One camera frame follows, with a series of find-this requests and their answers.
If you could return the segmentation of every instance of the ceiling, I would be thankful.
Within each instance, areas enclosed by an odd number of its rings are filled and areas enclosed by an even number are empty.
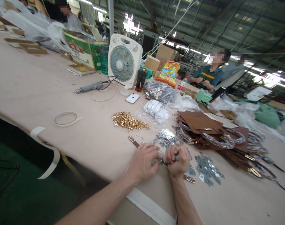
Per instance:
[[[155,20],[163,36],[192,1],[114,0],[114,14],[120,19],[124,13],[133,14],[142,29]],[[91,2],[108,8],[105,0]],[[174,31],[177,39],[202,53],[227,48],[233,55],[250,54],[251,61],[258,61],[257,67],[271,72],[282,70],[281,76],[285,77],[285,0],[198,0]]]

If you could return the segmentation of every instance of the white fan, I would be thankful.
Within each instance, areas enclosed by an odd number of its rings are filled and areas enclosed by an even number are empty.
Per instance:
[[[113,80],[133,88],[142,57],[142,46],[124,35],[113,34],[108,52],[108,75]]]

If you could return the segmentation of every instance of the factory floor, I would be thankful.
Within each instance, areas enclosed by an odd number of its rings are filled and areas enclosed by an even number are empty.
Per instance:
[[[83,188],[63,160],[44,180],[37,180],[53,160],[53,152],[19,128],[0,120],[0,158],[16,160],[19,171],[0,193],[0,224],[54,224],[81,202],[107,185],[74,160],[69,161],[87,181]],[[13,168],[12,162],[0,167]],[[0,189],[14,170],[0,168]]]

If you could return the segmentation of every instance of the smartphone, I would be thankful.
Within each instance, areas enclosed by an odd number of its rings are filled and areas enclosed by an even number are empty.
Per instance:
[[[140,95],[132,93],[129,97],[126,98],[126,102],[134,104],[139,97],[140,97]]]

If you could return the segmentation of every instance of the snack bag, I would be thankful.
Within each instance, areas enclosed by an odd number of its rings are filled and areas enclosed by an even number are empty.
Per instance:
[[[175,88],[176,86],[176,73],[180,69],[180,65],[173,61],[167,61],[161,72],[157,76],[156,80],[167,83]]]

